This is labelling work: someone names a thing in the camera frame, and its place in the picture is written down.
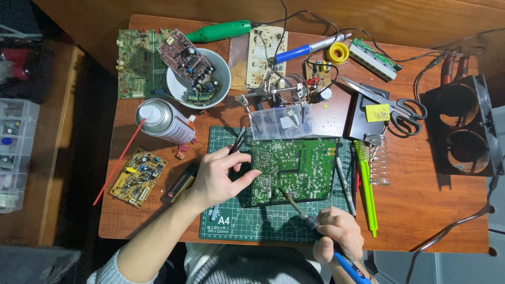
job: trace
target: green cutting mat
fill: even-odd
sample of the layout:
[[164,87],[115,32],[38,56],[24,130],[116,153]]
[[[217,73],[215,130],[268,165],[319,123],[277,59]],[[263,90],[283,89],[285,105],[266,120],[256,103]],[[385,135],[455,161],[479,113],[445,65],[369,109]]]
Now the green cutting mat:
[[[239,128],[225,128],[211,126],[209,135],[209,153],[235,143]],[[240,151],[250,153],[252,135],[247,132],[245,143]],[[343,144],[338,149],[342,160],[344,175],[350,184],[350,141],[341,139]],[[230,179],[243,175],[250,170],[250,164],[242,164],[240,172],[230,171]],[[299,207],[308,214],[316,217],[321,209],[335,206],[349,212],[338,171],[335,171],[332,197],[323,201],[298,203]],[[201,214],[200,239],[205,240],[237,240],[237,241],[286,241],[286,242],[313,242],[312,233],[298,217],[297,212],[291,205],[271,205],[251,207],[251,189],[246,187],[237,197],[229,199],[221,204],[218,216],[211,221],[212,208],[208,208]]]

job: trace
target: red straw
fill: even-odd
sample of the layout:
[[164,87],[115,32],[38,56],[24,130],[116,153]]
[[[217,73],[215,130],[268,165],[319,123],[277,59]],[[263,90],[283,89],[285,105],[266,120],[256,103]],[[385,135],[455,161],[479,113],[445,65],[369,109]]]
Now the red straw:
[[116,172],[116,169],[118,168],[118,165],[119,165],[119,162],[121,162],[121,160],[123,159],[123,156],[125,155],[126,151],[128,150],[128,148],[130,147],[130,144],[131,142],[133,141],[133,139],[135,138],[135,136],[137,136],[137,133],[138,131],[140,130],[140,127],[142,126],[142,124],[144,123],[145,121],[145,118],[142,119],[142,121],[140,122],[140,124],[138,125],[138,128],[137,130],[135,130],[135,133],[133,134],[133,136],[131,137],[130,139],[130,142],[128,142],[128,145],[126,145],[126,148],[125,150],[123,151],[123,153],[121,154],[121,156],[119,157],[119,160],[116,162],[116,164],[114,165],[114,168],[112,169],[112,172],[111,174],[109,175],[109,177],[107,178],[107,180],[105,181],[105,184],[104,186],[102,187],[102,190],[100,191],[100,193],[98,194],[98,196],[96,197],[95,199],[95,202],[93,202],[93,205],[96,205],[96,203],[98,202],[98,199],[100,199],[100,197],[102,196],[102,193],[104,193],[104,190],[105,190],[105,187],[107,186],[107,184],[109,183],[109,180],[111,180],[111,177],[114,175],[114,173]]

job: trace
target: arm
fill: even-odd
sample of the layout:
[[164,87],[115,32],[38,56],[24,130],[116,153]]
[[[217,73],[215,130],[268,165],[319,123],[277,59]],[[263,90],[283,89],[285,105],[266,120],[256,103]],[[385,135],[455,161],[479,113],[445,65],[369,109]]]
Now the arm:
[[354,264],[363,272],[366,278],[375,284],[375,280],[358,262],[363,256],[364,239],[361,236],[360,226],[349,213],[335,207],[329,207],[319,212],[316,218],[321,225],[317,231],[324,235],[316,241],[313,247],[314,257],[321,264],[328,264],[335,283],[354,284],[354,280],[344,269],[333,260],[333,241],[337,241],[344,253],[354,261]]
[[137,283],[152,280],[203,210],[236,196],[260,174],[251,170],[232,182],[227,176],[229,169],[239,171],[241,163],[250,162],[250,155],[237,152],[228,156],[230,149],[205,155],[193,187],[121,249],[117,263],[126,279]]

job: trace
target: spray can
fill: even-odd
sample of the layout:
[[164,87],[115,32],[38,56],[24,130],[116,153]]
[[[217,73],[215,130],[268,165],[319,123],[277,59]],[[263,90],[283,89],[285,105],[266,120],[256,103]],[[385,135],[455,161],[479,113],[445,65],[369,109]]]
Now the spray can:
[[145,118],[144,133],[181,145],[194,138],[194,126],[167,101],[149,99],[140,104],[135,114],[137,125]]

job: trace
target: right hand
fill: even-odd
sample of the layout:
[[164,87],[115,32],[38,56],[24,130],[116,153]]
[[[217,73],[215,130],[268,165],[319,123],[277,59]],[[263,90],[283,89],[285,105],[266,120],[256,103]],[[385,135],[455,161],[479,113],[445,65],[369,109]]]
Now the right hand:
[[251,162],[249,154],[236,152],[228,155],[232,146],[204,155],[193,186],[184,192],[201,211],[235,197],[261,174],[258,170],[250,170],[232,182],[228,178],[230,168],[238,172],[242,163]]
[[363,257],[365,240],[352,215],[332,206],[321,210],[316,219],[321,223],[316,230],[324,235],[313,246],[314,257],[319,263],[326,264],[333,259],[334,240],[352,261]]

